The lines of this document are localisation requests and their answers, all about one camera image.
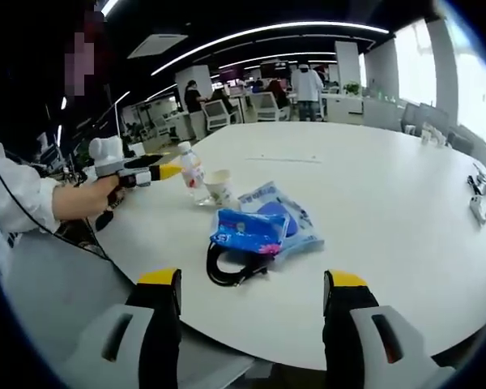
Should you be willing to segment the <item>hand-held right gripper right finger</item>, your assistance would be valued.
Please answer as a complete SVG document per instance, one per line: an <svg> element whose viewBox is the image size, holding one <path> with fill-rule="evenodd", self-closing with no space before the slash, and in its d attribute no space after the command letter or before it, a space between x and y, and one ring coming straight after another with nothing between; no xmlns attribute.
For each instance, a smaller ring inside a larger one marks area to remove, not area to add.
<svg viewBox="0 0 486 389"><path fill-rule="evenodd" d="M418 330L379 305L352 273L324 272L323 317L327 388L439 388L455 373L440 367Z"/></svg>

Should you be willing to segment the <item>person's left hand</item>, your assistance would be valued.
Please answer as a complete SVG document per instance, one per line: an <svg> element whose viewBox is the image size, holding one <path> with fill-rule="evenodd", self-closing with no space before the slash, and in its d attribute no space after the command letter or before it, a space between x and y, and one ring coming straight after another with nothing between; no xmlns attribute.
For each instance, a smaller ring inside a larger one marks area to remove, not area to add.
<svg viewBox="0 0 486 389"><path fill-rule="evenodd" d="M119 204L126 191L120 185L118 175L102 177L89 185L76 188L74 211L77 219L97 216Z"/></svg>

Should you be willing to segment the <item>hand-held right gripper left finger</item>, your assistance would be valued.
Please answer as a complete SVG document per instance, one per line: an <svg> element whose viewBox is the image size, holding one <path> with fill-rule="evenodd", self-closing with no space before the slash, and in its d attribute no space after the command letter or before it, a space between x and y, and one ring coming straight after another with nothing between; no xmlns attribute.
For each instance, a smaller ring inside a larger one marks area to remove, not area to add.
<svg viewBox="0 0 486 389"><path fill-rule="evenodd" d="M126 302L81 333L62 365L69 388L177 388L181 270L141 275Z"/></svg>

